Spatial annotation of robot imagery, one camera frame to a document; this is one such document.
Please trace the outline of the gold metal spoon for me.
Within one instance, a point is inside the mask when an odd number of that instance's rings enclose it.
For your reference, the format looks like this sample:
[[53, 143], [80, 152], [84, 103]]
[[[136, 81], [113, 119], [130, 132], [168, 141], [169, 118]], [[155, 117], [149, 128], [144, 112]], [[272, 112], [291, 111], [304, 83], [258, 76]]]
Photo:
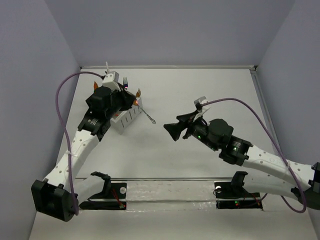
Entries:
[[156, 121], [140, 106], [139, 101], [137, 99], [133, 102], [133, 105], [137, 106], [138, 109], [141, 110], [148, 117], [152, 124], [156, 124]]

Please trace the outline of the gold metal fork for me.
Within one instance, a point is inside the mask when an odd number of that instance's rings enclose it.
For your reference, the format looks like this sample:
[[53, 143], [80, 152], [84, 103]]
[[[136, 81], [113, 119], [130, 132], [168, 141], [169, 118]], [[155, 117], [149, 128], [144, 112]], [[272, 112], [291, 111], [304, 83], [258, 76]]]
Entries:
[[138, 89], [137, 92], [136, 92], [136, 95], [135, 95], [137, 98], [139, 98], [141, 96], [141, 90]]

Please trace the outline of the iridescent metal fork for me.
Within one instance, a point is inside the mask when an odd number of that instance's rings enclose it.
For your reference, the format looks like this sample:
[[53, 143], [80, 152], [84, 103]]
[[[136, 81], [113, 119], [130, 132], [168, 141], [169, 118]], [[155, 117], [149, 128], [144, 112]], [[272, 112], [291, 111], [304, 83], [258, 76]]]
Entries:
[[123, 77], [122, 78], [122, 83], [123, 83], [123, 87], [125, 89], [128, 89], [128, 79], [127, 79], [127, 77]]

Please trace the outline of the orange plastic knife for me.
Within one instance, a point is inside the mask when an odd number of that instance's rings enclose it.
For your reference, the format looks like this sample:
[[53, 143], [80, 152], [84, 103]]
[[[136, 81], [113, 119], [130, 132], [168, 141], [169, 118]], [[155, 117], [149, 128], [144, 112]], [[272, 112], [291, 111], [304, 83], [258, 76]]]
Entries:
[[94, 82], [94, 84], [93, 84], [93, 89], [96, 90], [98, 87], [99, 87], [99, 86], [98, 86], [97, 82]]

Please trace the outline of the white chopstick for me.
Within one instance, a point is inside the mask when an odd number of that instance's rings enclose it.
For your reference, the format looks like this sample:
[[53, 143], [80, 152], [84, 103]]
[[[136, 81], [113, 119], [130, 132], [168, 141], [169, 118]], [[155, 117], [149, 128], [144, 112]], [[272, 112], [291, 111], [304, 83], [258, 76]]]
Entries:
[[108, 61], [105, 62], [105, 66], [106, 66], [105, 73], [108, 74], [110, 72]]

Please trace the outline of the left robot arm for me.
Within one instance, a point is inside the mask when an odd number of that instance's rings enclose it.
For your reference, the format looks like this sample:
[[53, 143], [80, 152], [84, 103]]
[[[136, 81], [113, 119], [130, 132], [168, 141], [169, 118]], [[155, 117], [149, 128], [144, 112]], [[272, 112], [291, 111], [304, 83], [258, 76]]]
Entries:
[[77, 184], [77, 174], [91, 151], [101, 142], [111, 127], [112, 117], [132, 108], [136, 96], [124, 88], [112, 90], [98, 87], [86, 99], [88, 109], [77, 127], [73, 140], [67, 140], [67, 150], [52, 171], [31, 186], [37, 212], [68, 222], [78, 215], [80, 204], [97, 195], [104, 198], [111, 191], [111, 177], [94, 171]]

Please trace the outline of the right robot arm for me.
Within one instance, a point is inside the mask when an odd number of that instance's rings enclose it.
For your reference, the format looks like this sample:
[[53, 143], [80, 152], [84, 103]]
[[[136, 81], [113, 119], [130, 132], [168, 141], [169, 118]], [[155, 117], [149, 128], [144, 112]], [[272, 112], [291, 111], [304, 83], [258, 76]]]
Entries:
[[239, 199], [254, 193], [278, 195], [302, 203], [308, 208], [320, 208], [320, 164], [302, 164], [283, 161], [279, 156], [268, 153], [249, 141], [233, 135], [233, 127], [221, 118], [206, 122], [195, 112], [177, 116], [177, 123], [164, 124], [164, 129], [177, 141], [194, 137], [213, 151], [219, 151], [224, 162], [259, 174], [236, 171], [229, 182], [216, 187], [219, 199]]

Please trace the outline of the white utensil caddy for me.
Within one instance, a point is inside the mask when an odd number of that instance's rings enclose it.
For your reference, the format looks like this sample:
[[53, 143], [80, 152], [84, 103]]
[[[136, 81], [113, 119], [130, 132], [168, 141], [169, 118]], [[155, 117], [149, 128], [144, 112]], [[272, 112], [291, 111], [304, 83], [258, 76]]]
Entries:
[[118, 134], [123, 134], [125, 129], [142, 113], [137, 106], [133, 105], [129, 110], [116, 112], [110, 119], [111, 127], [116, 130]]

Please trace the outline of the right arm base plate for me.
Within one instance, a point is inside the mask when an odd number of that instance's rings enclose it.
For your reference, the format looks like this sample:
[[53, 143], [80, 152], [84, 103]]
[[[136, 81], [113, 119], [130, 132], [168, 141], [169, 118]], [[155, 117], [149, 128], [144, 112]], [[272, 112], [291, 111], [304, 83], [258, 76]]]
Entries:
[[231, 182], [216, 182], [212, 193], [218, 210], [263, 209], [260, 193], [232, 188]]

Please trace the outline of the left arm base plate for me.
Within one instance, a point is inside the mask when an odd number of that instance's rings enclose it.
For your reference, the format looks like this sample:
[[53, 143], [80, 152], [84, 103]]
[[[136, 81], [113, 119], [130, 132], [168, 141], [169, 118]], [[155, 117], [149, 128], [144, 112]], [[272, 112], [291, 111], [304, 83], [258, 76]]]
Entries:
[[75, 186], [81, 210], [124, 211], [127, 183], [113, 181], [108, 174], [94, 171]]

